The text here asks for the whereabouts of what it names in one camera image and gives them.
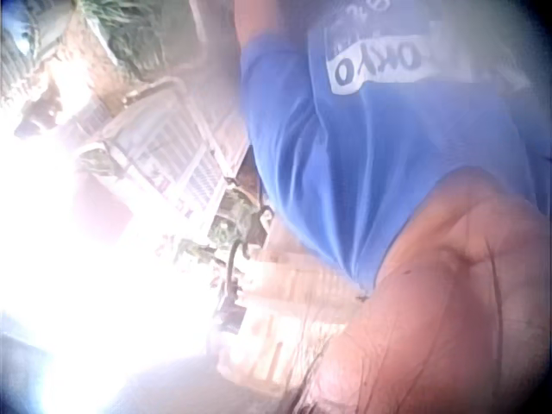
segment person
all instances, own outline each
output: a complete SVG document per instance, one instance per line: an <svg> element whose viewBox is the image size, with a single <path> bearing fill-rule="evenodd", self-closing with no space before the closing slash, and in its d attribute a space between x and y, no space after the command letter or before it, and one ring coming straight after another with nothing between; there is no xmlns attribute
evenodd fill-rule
<svg viewBox="0 0 552 414"><path fill-rule="evenodd" d="M319 11L302 47L278 0L235 0L267 194L369 295L290 412L515 410L550 361L550 135L530 82L505 47L474 61L440 2Z"/></svg>

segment blue t-shirt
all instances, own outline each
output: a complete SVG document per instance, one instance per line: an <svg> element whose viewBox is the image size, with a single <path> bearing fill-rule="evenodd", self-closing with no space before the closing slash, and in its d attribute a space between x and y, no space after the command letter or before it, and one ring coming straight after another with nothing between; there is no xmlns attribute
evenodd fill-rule
<svg viewBox="0 0 552 414"><path fill-rule="evenodd" d="M264 34L242 53L242 97L261 178L306 247L368 291L436 184L485 170L544 213L547 123L511 56L474 65L438 10L351 2L308 50Z"/></svg>

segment skin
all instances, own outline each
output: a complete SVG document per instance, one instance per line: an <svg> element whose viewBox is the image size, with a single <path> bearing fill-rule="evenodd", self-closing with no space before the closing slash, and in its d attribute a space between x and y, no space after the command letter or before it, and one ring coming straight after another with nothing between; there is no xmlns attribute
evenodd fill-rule
<svg viewBox="0 0 552 414"><path fill-rule="evenodd" d="M241 44L280 30L276 0L235 0ZM549 220L483 172L445 178L304 392L321 412L508 412L549 364Z"/></svg>

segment sleeve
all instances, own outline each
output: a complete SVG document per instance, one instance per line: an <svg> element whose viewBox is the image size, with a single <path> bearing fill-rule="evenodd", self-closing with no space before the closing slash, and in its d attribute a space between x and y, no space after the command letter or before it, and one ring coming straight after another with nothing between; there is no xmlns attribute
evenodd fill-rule
<svg viewBox="0 0 552 414"><path fill-rule="evenodd" d="M249 138L269 197L307 248L341 266L327 134L307 56L282 36L264 34L244 48L241 73Z"/></svg>

